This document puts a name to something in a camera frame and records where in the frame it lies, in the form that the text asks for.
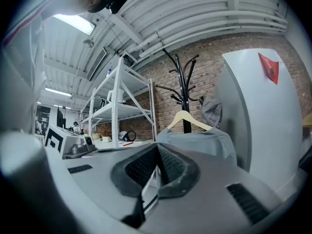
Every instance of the coat rack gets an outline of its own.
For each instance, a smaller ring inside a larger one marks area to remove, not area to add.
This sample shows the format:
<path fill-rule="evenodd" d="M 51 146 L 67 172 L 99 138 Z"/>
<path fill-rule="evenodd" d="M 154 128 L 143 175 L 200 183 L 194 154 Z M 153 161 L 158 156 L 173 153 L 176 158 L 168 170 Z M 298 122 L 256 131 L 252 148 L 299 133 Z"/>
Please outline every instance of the coat rack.
<path fill-rule="evenodd" d="M 166 51 L 166 49 L 162 49 L 163 52 L 166 53 L 166 55 L 170 58 L 170 60 L 174 63 L 175 65 L 175 69 L 170 70 L 169 73 L 175 71 L 178 78 L 179 78 L 179 82 L 180 82 L 180 90 L 181 90 L 181 94 L 179 94 L 176 90 L 171 89 L 171 88 L 167 88 L 167 87 L 163 87 L 163 86 L 159 86 L 156 85 L 157 88 L 162 88 L 162 89 L 166 89 L 169 91 L 174 92 L 177 97 L 174 94 L 171 94 L 170 97 L 176 100 L 176 104 L 179 104 L 182 106 L 182 110 L 185 110 L 187 112 L 190 112 L 190 107 L 189 107 L 189 100 L 191 101 L 198 101 L 198 99 L 192 99 L 190 98 L 190 91 L 192 89 L 194 89 L 196 86 L 193 86 L 191 88 L 189 88 L 189 83 L 190 83 L 190 79 L 193 73 L 193 69 L 195 66 L 196 58 L 199 57 L 199 55 L 194 56 L 192 59 L 190 59 L 184 66 L 184 68 L 182 69 L 180 60 L 179 60 L 179 56 L 176 54 L 175 55 L 175 60 L 173 59 L 173 57 Z M 191 68 L 190 68 L 190 72 L 189 75 L 187 77 L 186 80 L 186 76 L 185 76 L 185 71 L 187 66 L 192 63 Z M 183 128 L 184 128 L 184 133 L 191 133 L 192 132 L 192 128 L 191 128 L 191 123 L 183 120 Z"/>

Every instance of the red pennant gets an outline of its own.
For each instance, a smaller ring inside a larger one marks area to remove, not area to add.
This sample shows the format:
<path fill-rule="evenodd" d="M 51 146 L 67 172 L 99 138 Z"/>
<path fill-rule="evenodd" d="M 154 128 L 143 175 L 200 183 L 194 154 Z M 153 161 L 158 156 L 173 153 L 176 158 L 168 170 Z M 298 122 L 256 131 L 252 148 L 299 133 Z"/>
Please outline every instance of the red pennant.
<path fill-rule="evenodd" d="M 259 54 L 262 65 L 265 68 L 267 76 L 277 85 L 278 83 L 278 72 L 279 72 L 279 62 L 272 61 L 264 55 Z"/>

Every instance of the clothes hanger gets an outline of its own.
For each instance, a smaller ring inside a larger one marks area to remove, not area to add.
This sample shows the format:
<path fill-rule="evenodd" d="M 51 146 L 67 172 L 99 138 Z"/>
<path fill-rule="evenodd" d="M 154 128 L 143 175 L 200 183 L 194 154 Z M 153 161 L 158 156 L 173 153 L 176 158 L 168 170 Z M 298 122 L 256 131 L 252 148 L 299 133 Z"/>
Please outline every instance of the clothes hanger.
<path fill-rule="evenodd" d="M 178 113 L 175 115 L 174 121 L 168 126 L 168 129 L 170 130 L 171 128 L 173 128 L 175 125 L 177 125 L 177 124 L 178 124 L 181 120 L 183 120 L 183 119 L 186 120 L 186 121 L 188 121 L 188 122 L 190 122 L 190 123 L 193 123 L 193 124 L 196 125 L 196 126 L 199 126 L 199 127 L 202 128 L 202 129 L 205 129 L 206 131 L 209 131 L 209 130 L 212 129 L 211 126 L 208 126 L 208 125 L 206 125 L 206 124 L 204 124 L 204 123 L 201 123 L 201 122 L 195 120 L 195 119 L 190 115 L 189 112 L 184 111 L 184 110 L 178 112 Z"/>

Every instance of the dried plant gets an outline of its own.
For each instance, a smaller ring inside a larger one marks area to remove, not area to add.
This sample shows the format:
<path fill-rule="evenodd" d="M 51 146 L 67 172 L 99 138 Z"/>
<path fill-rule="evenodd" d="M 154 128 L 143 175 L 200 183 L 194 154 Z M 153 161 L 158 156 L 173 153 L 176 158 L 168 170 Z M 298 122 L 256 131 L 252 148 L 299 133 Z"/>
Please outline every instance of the dried plant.
<path fill-rule="evenodd" d="M 103 124 L 97 127 L 97 133 L 102 137 L 112 137 L 112 129 L 108 124 Z"/>

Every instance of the fluorescent light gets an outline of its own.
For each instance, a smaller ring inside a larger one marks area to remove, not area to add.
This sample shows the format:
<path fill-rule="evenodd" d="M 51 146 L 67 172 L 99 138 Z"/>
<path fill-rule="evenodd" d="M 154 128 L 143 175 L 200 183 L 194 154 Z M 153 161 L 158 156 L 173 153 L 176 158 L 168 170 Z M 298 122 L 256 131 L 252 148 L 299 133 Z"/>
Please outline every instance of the fluorescent light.
<path fill-rule="evenodd" d="M 95 26 L 94 24 L 90 23 L 86 19 L 80 16 L 67 16 L 67 15 L 54 15 L 55 18 L 75 27 L 76 29 L 82 31 L 83 33 L 87 34 L 88 36 L 91 35 Z"/>
<path fill-rule="evenodd" d="M 55 107 L 61 107 L 63 108 L 63 106 L 59 106 L 59 105 L 54 105 Z M 66 109 L 71 109 L 70 107 L 65 107 Z"/>
<path fill-rule="evenodd" d="M 69 97 L 72 96 L 71 94 L 64 93 L 64 92 L 61 92 L 61 91 L 57 91 L 57 90 L 54 90 L 54 89 L 51 89 L 51 88 L 45 88 L 45 90 L 46 91 L 50 91 L 52 93 L 57 93 L 57 94 L 60 94 L 60 95 L 64 95 L 64 96 L 69 96 Z"/>

